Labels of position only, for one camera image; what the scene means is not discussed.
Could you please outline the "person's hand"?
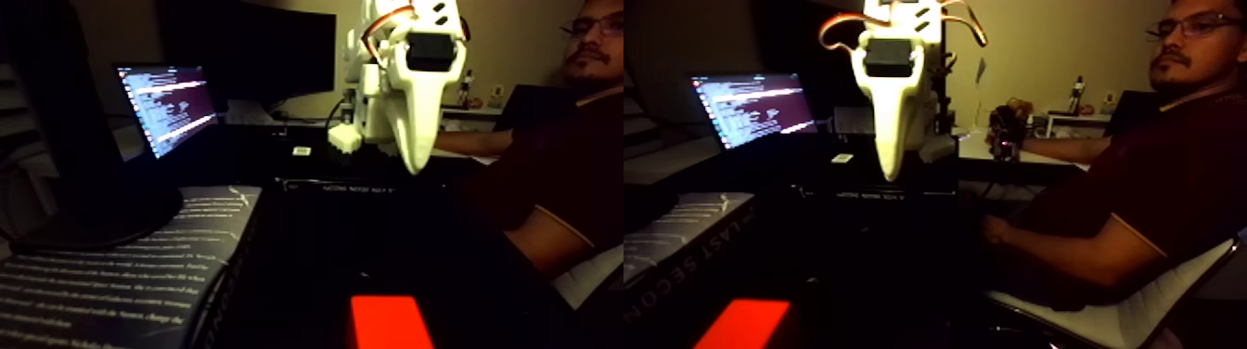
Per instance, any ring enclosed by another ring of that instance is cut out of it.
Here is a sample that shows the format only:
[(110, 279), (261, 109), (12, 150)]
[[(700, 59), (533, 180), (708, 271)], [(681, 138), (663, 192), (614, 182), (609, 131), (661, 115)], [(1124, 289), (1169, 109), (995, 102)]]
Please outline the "person's hand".
[(989, 115), (986, 145), (999, 146), (1003, 142), (1020, 143), (1025, 138), (1026, 111), (1023, 103), (1013, 101), (993, 108)]
[(980, 219), (980, 233), (993, 244), (999, 244), (1008, 242), (1008, 236), (1013, 231), (1013, 226), (1001, 217), (994, 217), (993, 214), (984, 214)]

